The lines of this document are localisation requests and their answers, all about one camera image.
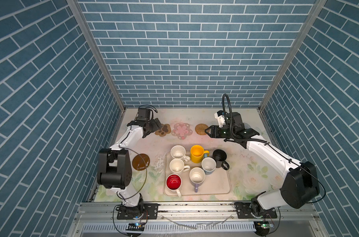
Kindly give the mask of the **white mug top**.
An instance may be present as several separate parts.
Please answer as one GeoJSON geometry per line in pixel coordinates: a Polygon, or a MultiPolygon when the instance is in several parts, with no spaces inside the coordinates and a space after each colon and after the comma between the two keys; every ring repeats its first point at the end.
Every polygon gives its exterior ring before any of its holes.
{"type": "Polygon", "coordinates": [[[171,149],[170,154],[174,159],[181,159],[185,162],[190,161],[190,157],[186,155],[186,149],[181,145],[174,146],[171,149]]]}

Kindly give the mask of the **yellow mug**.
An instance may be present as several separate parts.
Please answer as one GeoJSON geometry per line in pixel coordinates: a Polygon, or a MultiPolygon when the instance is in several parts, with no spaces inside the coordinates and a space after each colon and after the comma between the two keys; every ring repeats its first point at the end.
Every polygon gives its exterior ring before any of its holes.
{"type": "Polygon", "coordinates": [[[190,149],[190,159],[193,163],[201,163],[205,154],[209,155],[210,152],[200,145],[194,145],[190,149]]]}

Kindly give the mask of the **dark brown glossy round coaster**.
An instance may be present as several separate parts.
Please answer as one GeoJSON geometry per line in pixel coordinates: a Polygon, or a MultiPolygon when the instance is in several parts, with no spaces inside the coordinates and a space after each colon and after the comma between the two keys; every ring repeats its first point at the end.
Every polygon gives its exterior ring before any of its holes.
{"type": "Polygon", "coordinates": [[[132,160],[132,167],[137,171],[143,171],[150,165],[150,158],[147,154],[138,154],[132,160]]]}

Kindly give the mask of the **beige serving tray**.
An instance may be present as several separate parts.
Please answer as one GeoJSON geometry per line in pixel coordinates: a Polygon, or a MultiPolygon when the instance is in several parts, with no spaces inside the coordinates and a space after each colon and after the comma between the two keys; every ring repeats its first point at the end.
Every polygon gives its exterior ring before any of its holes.
{"type": "MultiPolygon", "coordinates": [[[[173,174],[170,171],[169,164],[173,160],[170,152],[166,154],[165,158],[165,179],[173,174]]],[[[195,164],[192,161],[184,162],[185,165],[190,166],[190,168],[201,167],[201,163],[195,164]]],[[[194,186],[190,182],[189,178],[190,171],[179,174],[182,180],[180,187],[180,192],[182,196],[191,196],[191,195],[219,195],[219,194],[228,194],[231,192],[231,183],[228,171],[223,168],[216,168],[216,170],[210,174],[206,175],[205,181],[200,185],[198,192],[194,191],[194,186]]],[[[176,193],[172,192],[166,187],[164,183],[164,193],[167,196],[175,197],[176,193]]]]}

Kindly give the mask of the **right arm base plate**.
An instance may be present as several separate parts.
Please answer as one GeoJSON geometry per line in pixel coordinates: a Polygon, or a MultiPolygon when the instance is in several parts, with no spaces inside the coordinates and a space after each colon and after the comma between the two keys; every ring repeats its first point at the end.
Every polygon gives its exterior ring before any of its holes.
{"type": "Polygon", "coordinates": [[[264,210],[257,203],[251,202],[235,202],[233,204],[234,208],[237,211],[237,216],[239,219],[251,219],[251,218],[277,218],[277,213],[274,208],[264,210]]]}

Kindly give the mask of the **brown paw shaped coaster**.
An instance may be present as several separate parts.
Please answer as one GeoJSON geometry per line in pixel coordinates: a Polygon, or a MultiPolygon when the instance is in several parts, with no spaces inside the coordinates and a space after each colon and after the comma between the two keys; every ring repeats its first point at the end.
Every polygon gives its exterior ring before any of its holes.
{"type": "Polygon", "coordinates": [[[169,124],[164,124],[159,130],[155,131],[155,135],[158,135],[160,137],[164,137],[167,134],[170,134],[171,131],[171,127],[169,124]]]}

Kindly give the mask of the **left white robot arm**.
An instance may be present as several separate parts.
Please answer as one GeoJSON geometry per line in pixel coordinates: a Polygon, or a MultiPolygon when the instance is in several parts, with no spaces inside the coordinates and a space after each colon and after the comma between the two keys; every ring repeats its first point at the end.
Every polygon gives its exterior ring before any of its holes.
{"type": "Polygon", "coordinates": [[[141,105],[135,119],[127,124],[124,135],[110,148],[103,148],[98,153],[97,183],[115,192],[122,204],[128,208],[141,208],[143,198],[130,184],[132,165],[129,151],[139,140],[162,128],[153,113],[158,110],[152,105],[141,105]]]}

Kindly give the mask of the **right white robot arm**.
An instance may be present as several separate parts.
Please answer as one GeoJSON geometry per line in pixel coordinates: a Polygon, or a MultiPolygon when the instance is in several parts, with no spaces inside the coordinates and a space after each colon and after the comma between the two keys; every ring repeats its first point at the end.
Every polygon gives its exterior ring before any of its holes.
{"type": "Polygon", "coordinates": [[[215,118],[218,125],[212,125],[205,130],[209,137],[241,145],[265,160],[281,173],[284,179],[281,188],[261,193],[251,200],[250,208],[253,215],[261,216],[272,208],[285,205],[299,209],[320,194],[314,164],[302,163],[270,145],[257,131],[246,128],[237,112],[218,111],[215,118]]]}

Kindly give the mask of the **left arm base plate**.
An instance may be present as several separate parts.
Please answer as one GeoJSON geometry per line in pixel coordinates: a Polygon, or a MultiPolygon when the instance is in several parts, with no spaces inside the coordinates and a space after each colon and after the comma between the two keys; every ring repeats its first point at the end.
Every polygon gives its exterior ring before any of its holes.
{"type": "Polygon", "coordinates": [[[157,219],[158,214],[157,203],[144,203],[134,207],[121,205],[116,208],[117,220],[137,220],[137,219],[157,219]]]}

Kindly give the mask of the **white mug middle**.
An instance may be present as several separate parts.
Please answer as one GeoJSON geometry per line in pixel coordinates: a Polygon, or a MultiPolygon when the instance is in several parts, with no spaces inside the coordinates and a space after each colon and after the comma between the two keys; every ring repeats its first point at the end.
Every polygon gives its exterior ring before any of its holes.
{"type": "Polygon", "coordinates": [[[169,169],[172,173],[181,174],[183,172],[189,171],[190,166],[185,165],[181,159],[173,159],[169,164],[169,169]]]}

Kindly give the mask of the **pink flower coaster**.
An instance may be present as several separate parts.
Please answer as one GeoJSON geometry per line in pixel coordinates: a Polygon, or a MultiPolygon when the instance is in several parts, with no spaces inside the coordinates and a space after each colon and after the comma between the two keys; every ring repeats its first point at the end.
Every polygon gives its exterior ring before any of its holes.
{"type": "Polygon", "coordinates": [[[193,134],[188,123],[176,123],[171,134],[180,140],[186,139],[193,134]]]}

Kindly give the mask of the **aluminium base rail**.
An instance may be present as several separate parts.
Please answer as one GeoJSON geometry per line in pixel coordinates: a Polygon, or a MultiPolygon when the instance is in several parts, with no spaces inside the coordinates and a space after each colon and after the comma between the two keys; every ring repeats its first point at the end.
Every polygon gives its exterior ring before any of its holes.
{"type": "MultiPolygon", "coordinates": [[[[163,201],[145,202],[148,215],[153,215],[150,221],[219,221],[227,219],[259,221],[249,209],[250,203],[245,201],[242,209],[237,208],[234,201],[163,201]]],[[[117,202],[83,202],[74,218],[75,223],[80,222],[111,222],[114,207],[117,202]]],[[[289,206],[273,208],[271,216],[264,215],[268,221],[314,221],[318,214],[311,204],[300,209],[289,206]]]]}

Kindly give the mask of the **red inside white mug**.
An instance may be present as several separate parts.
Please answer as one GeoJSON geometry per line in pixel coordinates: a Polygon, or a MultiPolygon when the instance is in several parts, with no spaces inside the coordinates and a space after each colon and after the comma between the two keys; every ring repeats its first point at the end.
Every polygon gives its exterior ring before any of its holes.
{"type": "Polygon", "coordinates": [[[178,197],[182,197],[180,192],[181,183],[181,177],[177,174],[171,174],[166,179],[166,187],[178,197]]]}

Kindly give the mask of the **light blue mug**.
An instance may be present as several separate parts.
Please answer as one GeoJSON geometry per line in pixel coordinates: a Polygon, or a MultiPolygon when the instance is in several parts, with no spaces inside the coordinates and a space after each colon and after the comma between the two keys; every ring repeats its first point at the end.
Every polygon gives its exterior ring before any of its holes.
{"type": "Polygon", "coordinates": [[[210,175],[215,171],[217,164],[213,158],[207,157],[202,160],[201,166],[205,175],[210,175]]]}

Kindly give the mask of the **black mug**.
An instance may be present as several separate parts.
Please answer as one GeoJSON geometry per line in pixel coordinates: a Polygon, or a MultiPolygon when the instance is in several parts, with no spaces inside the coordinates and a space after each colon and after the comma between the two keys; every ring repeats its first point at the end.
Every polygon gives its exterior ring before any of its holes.
{"type": "Polygon", "coordinates": [[[230,165],[227,162],[227,154],[221,149],[217,149],[213,152],[212,158],[216,162],[216,168],[223,168],[224,170],[229,170],[230,165]]]}

